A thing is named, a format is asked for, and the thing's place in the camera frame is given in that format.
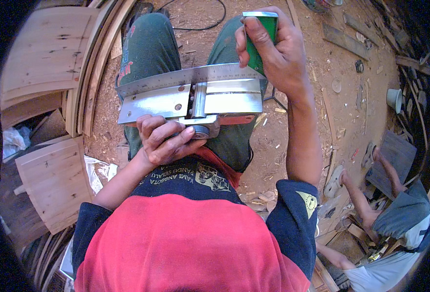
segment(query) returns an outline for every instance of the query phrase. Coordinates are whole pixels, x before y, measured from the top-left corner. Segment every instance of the sandal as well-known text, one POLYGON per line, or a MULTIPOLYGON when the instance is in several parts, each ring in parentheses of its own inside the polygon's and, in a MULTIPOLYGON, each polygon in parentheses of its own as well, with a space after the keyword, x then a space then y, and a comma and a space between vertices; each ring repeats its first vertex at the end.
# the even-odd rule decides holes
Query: sandal
POLYGON ((363 161, 361 162, 362 168, 369 168, 371 165, 374 164, 374 158, 372 157, 372 153, 374 152, 374 149, 376 147, 376 144, 374 144, 372 141, 369 142, 367 145, 366 153, 364 154, 363 161))
POLYGON ((325 197, 329 199, 334 198, 337 190, 343 187, 343 185, 338 182, 338 179, 340 178, 343 169, 343 165, 339 164, 333 170, 332 176, 330 177, 329 182, 325 186, 325 197))

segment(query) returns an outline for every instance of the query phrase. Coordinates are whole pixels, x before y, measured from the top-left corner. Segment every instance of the green pants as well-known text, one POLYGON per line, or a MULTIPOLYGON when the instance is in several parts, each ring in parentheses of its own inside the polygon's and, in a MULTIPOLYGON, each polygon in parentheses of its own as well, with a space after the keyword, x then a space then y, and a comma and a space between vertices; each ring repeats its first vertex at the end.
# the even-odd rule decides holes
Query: green pants
MULTIPOLYGON (((226 22, 218 35, 208 65, 238 62, 235 31, 242 26, 236 16, 226 22)), ((159 13, 140 16, 133 24, 124 42, 119 84, 124 85, 137 79, 181 70, 176 38, 169 19, 159 13)), ((267 81, 261 83, 262 97, 267 81)), ((253 120, 249 124, 224 125, 220 134, 209 139, 206 147, 236 172, 244 172, 252 160, 249 139, 254 129, 253 120)), ((124 126, 124 134, 129 143, 130 158, 142 147, 137 128, 124 126)))

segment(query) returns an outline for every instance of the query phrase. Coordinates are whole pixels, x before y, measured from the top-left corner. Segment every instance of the electric cable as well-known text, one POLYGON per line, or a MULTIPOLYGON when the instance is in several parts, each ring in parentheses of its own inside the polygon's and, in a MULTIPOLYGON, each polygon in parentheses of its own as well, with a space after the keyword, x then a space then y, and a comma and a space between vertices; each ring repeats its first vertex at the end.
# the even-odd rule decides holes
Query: electric cable
MULTIPOLYGON (((156 12, 159 12, 161 9, 163 9, 166 5, 173 3, 176 0, 171 0, 170 2, 166 3, 165 5, 161 6, 156 12)), ((205 27, 205 28, 182 28, 182 27, 173 27, 173 29, 178 29, 178 30, 206 30, 206 29, 211 29, 217 25, 219 25, 226 17, 226 6, 225 3, 223 3, 221 0, 217 0, 219 3, 221 3, 223 5, 223 17, 218 20, 215 24, 205 27)))

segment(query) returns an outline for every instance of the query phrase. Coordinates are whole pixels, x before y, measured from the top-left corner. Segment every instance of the hand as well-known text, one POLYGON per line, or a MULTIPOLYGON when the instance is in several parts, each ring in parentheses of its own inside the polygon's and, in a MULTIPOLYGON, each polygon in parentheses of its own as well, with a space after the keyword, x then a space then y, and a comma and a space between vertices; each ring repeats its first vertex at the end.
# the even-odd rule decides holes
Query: hand
POLYGON ((237 29, 236 52, 239 56, 239 66, 244 68, 249 62, 249 54, 246 51, 247 35, 257 48, 264 72, 270 83, 279 91, 286 93, 288 97, 294 97, 299 86, 310 86, 305 69, 305 51, 301 32, 294 27, 291 20, 278 8, 267 7, 258 11, 275 12, 278 14, 276 45, 256 17, 245 17, 241 20, 245 26, 237 29))
POLYGON ((194 127, 185 128, 177 121, 166 121, 162 116, 145 114, 137 119, 137 128, 143 147, 138 156, 145 159, 151 166, 157 167, 194 154, 207 140, 194 140, 194 127), (165 141, 174 133, 179 133, 165 141))

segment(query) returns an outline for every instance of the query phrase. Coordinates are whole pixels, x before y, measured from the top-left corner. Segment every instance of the navy blue shirt sleeve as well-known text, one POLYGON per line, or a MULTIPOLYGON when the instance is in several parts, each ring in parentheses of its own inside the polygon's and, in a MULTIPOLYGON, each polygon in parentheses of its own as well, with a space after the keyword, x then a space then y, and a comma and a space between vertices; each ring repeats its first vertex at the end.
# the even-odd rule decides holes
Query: navy blue shirt sleeve
POLYGON ((282 179, 277 181, 276 189, 278 201, 267 218, 267 227, 278 241, 282 254, 311 280, 316 256, 317 188, 305 182, 282 179))
POLYGON ((111 216, 113 212, 101 206, 82 203, 78 211, 78 219, 75 227, 74 241, 72 242, 72 269, 74 279, 77 269, 85 259, 88 245, 92 237, 101 225, 111 216))

